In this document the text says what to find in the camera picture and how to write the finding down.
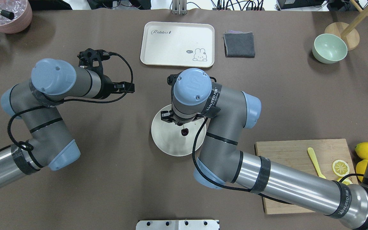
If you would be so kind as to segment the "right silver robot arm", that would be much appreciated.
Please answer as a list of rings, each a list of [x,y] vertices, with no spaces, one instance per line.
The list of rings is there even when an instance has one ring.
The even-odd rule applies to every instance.
[[[301,206],[349,229],[368,230],[368,167],[361,184],[345,185],[297,167],[308,162],[304,147],[316,147],[316,140],[257,142],[252,154],[238,150],[242,129],[254,127],[260,116],[258,98],[224,87],[198,68],[172,74],[167,83],[172,108],[161,112],[162,121],[211,119],[200,156],[192,153],[197,182]]]

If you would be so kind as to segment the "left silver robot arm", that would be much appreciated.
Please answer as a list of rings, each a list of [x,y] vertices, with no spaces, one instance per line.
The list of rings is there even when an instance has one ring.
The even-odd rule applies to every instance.
[[[44,58],[31,78],[7,90],[1,106],[10,115],[7,133],[12,145],[0,149],[0,188],[48,166],[57,171],[81,155],[57,106],[81,101],[103,104],[112,93],[134,92],[134,83],[112,82],[93,70]]]

